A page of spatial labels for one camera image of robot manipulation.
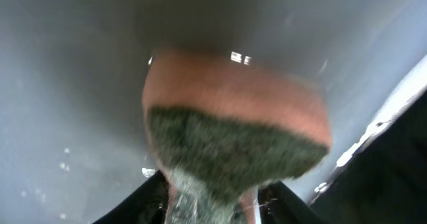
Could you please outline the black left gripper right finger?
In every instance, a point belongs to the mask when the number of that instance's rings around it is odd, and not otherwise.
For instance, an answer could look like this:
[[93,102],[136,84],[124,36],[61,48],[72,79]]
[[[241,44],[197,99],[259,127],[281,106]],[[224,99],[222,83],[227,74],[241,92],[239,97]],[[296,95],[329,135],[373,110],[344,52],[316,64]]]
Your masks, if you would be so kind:
[[282,182],[258,191],[262,224],[322,224],[322,220]]

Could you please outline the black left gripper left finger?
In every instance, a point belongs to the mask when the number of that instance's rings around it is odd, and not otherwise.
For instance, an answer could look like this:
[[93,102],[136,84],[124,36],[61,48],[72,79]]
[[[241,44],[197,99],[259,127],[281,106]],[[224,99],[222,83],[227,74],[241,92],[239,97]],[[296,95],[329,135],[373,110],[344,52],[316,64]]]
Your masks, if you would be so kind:
[[93,224],[164,224],[168,191],[165,177],[156,171],[129,197]]

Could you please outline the orange green sponge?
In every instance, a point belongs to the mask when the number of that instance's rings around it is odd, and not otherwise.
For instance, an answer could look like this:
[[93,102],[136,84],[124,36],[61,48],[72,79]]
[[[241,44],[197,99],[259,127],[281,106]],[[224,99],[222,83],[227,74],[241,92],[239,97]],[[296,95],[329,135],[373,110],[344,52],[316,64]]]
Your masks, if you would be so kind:
[[156,51],[142,106],[166,223],[257,223],[259,188],[301,177],[332,145],[314,87],[221,55]]

